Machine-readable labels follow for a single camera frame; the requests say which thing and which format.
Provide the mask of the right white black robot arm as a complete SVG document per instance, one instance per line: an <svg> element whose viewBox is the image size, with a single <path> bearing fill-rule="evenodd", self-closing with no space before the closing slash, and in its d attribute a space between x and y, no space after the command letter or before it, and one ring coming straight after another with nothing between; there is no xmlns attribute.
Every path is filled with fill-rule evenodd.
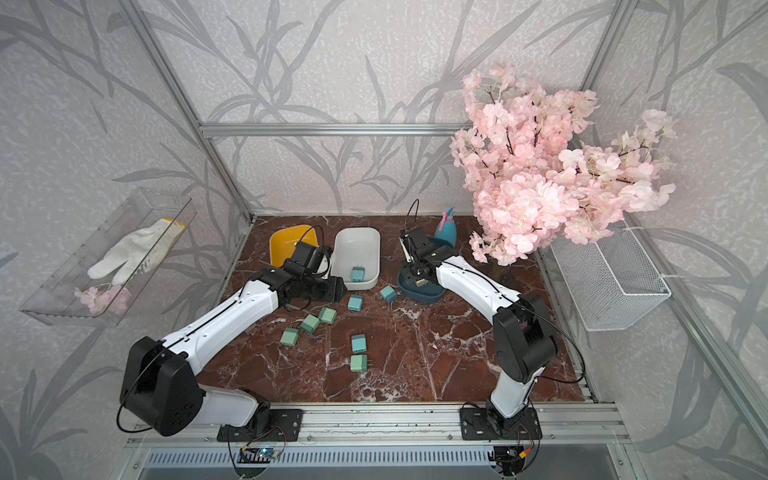
<svg viewBox="0 0 768 480"><path fill-rule="evenodd" d="M436 246L421 228L403 229L400 244L415 281L440 285L460 296L491 324L502 373L487 403L488 416L520 415L537 379L558 353L554 327L520 293L486 276L451 246Z"/></svg>

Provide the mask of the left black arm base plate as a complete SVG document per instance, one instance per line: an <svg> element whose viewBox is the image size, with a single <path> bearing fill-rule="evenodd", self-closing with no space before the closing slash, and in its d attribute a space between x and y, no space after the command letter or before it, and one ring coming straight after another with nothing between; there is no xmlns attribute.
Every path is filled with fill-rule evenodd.
<svg viewBox="0 0 768 480"><path fill-rule="evenodd" d="M218 442L247 443L267 441L291 443L298 440L304 411L302 409L270 409L257 411L242 427L223 425L219 428Z"/></svg>

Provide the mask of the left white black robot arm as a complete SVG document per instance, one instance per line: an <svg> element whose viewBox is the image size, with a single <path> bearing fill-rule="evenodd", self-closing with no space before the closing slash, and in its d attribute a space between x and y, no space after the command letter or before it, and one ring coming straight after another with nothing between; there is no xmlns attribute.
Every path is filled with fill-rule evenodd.
<svg viewBox="0 0 768 480"><path fill-rule="evenodd" d="M119 395L149 430L172 436L192 425L269 430L270 404L255 393L199 383L197 376L233 339L295 299L338 302L344 281L330 273L332 250L303 241L279 267L252 275L220 305L165 337L145 336L128 353Z"/></svg>

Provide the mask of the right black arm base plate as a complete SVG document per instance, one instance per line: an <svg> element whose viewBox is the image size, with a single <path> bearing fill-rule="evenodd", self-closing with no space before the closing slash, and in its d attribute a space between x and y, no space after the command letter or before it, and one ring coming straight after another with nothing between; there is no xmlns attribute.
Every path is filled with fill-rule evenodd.
<svg viewBox="0 0 768 480"><path fill-rule="evenodd" d="M520 440L537 442L542 439L537 410L528 405L510 418L495 408L465 403L459 409L459 424L463 440Z"/></svg>

